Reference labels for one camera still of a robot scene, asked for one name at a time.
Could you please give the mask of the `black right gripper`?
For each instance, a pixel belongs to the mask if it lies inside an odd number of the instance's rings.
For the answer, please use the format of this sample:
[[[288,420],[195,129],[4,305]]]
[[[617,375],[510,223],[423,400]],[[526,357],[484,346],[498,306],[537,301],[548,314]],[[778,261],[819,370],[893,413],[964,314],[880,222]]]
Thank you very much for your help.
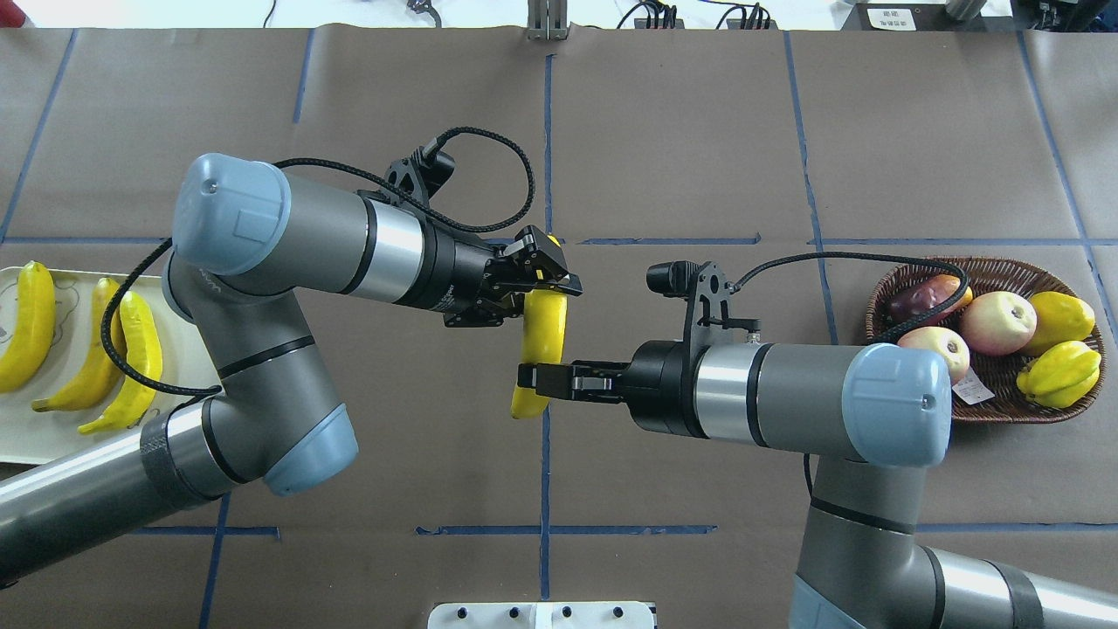
[[[694,409],[694,366],[686,344],[650,340],[629,363],[520,363],[517,384],[539,397],[626,403],[642,429],[705,438]]]

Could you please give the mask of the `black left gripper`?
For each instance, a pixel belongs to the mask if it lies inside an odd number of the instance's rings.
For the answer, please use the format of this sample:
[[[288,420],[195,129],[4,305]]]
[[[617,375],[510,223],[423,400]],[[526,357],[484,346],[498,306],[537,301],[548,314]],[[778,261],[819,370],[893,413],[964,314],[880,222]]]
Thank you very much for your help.
[[[532,290],[579,297],[582,280],[570,271],[560,244],[530,225],[506,245],[458,238],[452,250],[448,290],[442,299],[448,328],[499,327],[525,314]]]

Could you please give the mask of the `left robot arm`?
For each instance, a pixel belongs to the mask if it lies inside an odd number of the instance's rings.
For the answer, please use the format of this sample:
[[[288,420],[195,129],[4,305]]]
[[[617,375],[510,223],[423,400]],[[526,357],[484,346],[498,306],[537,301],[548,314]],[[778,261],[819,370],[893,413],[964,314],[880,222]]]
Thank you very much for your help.
[[[3,482],[3,585],[262,480],[290,496],[356,460],[358,442],[297,287],[439,312],[451,327],[527,317],[528,297],[582,293],[562,248],[528,226],[511,244],[432,211],[454,161],[396,160],[379,190],[221,154],[184,177],[163,279],[203,339],[220,390]]]

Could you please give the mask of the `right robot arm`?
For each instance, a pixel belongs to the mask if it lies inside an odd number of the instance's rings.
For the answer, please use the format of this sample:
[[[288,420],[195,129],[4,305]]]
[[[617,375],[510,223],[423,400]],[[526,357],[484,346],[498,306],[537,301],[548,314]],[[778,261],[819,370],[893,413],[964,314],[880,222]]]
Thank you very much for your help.
[[[915,540],[942,463],[942,358],[896,345],[644,343],[627,363],[522,361],[536,394],[625,404],[644,430],[816,455],[792,628],[1114,628],[1115,595]]]

